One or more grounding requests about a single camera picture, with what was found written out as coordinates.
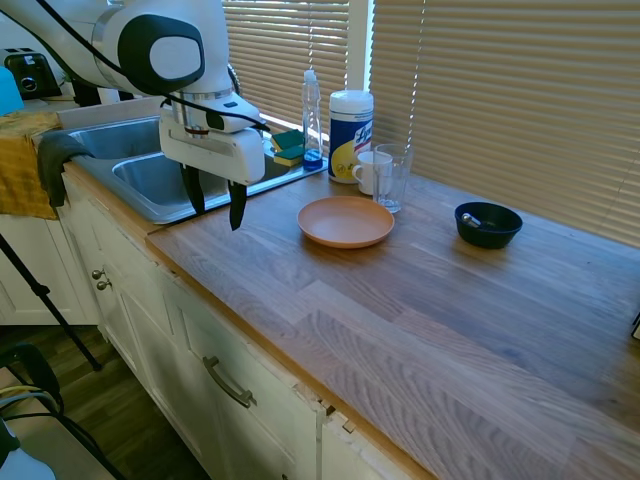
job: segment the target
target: white cabinet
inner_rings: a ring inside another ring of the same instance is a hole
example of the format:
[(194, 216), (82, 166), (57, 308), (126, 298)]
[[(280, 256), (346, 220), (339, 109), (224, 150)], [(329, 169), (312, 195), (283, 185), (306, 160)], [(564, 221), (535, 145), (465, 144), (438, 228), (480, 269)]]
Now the white cabinet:
[[(299, 396), (297, 380), (220, 312), (176, 283), (165, 291), (178, 315), (175, 323), (184, 325), (184, 348), (199, 360), (211, 403), (218, 405), (228, 478), (315, 480), (316, 416), (321, 406)], [(251, 398), (243, 406), (233, 397), (247, 390)]]
[[(81, 295), (75, 290), (81, 279), (69, 262), (71, 253), (58, 222), (0, 215), (0, 233), (36, 280), (49, 287), (49, 298), (67, 322), (97, 324), (96, 316), (83, 310)], [(53, 315), (0, 252), (0, 325), (56, 324)]]
[(201, 365), (181, 351), (134, 298), (123, 296), (134, 325), (149, 393), (207, 472), (224, 479), (216, 424)]
[(357, 430), (346, 431), (346, 422), (335, 412), (322, 426), (322, 480), (410, 480)]
[[(344, 417), (326, 419), (297, 378), (66, 183), (63, 224), (100, 328), (211, 478), (408, 480), (344, 431)], [(104, 270), (107, 288), (95, 288), (92, 270)]]

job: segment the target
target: tripod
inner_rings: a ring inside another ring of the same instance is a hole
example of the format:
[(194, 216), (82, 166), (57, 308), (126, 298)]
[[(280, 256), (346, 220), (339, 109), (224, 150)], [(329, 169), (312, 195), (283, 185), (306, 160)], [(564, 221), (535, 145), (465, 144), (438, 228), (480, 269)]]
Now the tripod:
[(60, 326), (64, 329), (65, 333), (69, 336), (69, 338), (73, 340), (73, 343), (76, 344), (76, 347), (78, 347), (78, 350), (80, 350), (82, 355), (84, 355), (84, 357), (91, 364), (93, 369), (96, 372), (102, 369), (102, 365), (98, 363), (98, 361), (94, 358), (94, 356), (87, 349), (87, 347), (85, 347), (84, 343), (82, 343), (82, 341), (78, 338), (78, 336), (73, 331), (73, 329), (69, 326), (65, 318), (60, 313), (60, 311), (56, 308), (56, 306), (53, 304), (51, 299), (48, 297), (49, 293), (51, 293), (51, 290), (49, 290), (49, 288), (46, 285), (41, 285), (40, 283), (38, 283), (38, 281), (31, 274), (31, 272), (26, 267), (26, 265), (22, 262), (22, 260), (20, 260), (20, 257), (18, 257), (18, 254), (16, 254), (13, 248), (11, 248), (11, 245), (9, 245), (9, 243), (5, 240), (2, 234), (0, 234), (0, 250), (2, 250), (2, 252), (7, 256), (7, 258), (13, 264), (13, 266), (16, 267), (16, 270), (18, 270), (20, 275), (22, 275), (22, 278), (24, 278), (25, 281), (29, 284), (33, 293), (35, 293), (40, 298), (40, 300), (42, 300), (42, 303), (44, 303), (45, 306), (49, 309), (51, 314), (55, 317), (55, 319), (58, 321)]

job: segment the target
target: clear drinking glass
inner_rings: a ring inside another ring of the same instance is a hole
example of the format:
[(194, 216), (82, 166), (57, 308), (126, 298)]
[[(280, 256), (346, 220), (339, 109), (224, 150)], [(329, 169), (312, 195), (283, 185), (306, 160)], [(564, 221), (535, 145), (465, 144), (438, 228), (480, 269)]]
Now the clear drinking glass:
[(387, 143), (373, 151), (373, 200), (391, 213), (402, 208), (411, 162), (413, 149), (407, 145)]

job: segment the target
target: dish towel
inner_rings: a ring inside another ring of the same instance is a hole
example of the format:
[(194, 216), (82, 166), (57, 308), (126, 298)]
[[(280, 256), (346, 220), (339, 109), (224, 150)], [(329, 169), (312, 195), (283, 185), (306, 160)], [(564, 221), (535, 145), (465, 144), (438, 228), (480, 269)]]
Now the dish towel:
[(74, 155), (93, 157), (84, 145), (64, 133), (47, 133), (43, 135), (38, 145), (40, 185), (49, 195), (49, 204), (52, 207), (64, 205), (66, 192), (62, 181), (62, 172), (64, 171), (64, 163), (71, 160)]
[(40, 187), (32, 137), (60, 127), (56, 113), (0, 117), (0, 214), (57, 219)]

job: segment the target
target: sponge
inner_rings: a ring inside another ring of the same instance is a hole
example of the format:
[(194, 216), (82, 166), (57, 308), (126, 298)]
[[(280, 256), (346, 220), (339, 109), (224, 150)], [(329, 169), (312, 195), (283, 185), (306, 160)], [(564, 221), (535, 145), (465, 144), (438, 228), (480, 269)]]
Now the sponge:
[(276, 152), (287, 150), (304, 143), (304, 136), (300, 130), (289, 130), (288, 132), (276, 133), (271, 137), (271, 143)]
[(286, 167), (293, 167), (302, 161), (303, 156), (304, 148), (302, 145), (296, 145), (281, 152), (276, 152), (273, 161)]

